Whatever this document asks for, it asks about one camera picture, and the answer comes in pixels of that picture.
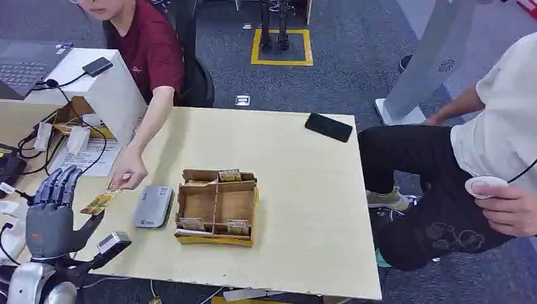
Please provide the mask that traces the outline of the person's left hand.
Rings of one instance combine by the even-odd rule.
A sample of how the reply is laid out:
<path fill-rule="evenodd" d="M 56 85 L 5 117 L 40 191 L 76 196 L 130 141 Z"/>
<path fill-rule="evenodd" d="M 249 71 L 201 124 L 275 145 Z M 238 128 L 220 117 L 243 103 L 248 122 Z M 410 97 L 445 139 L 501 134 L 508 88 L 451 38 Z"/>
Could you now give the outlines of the person's left hand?
<path fill-rule="evenodd" d="M 142 152 L 137 147 L 127 147 L 122 153 L 115 173 L 111 180 L 110 189 L 133 190 L 148 175 L 142 160 Z"/>
<path fill-rule="evenodd" d="M 536 195 L 515 186 L 477 186 L 474 192 L 489 225 L 502 234 L 515 237 L 536 235 Z"/>

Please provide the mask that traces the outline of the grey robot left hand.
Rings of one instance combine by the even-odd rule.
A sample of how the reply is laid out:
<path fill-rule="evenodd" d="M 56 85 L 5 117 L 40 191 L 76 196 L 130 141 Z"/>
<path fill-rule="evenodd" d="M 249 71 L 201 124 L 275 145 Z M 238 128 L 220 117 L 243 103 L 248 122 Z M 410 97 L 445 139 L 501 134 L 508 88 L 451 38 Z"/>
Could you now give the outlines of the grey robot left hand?
<path fill-rule="evenodd" d="M 73 228 L 73 199 L 82 169 L 57 168 L 37 188 L 26 213 L 25 241 L 33 260 L 49 260 L 83 249 L 104 212 Z"/>

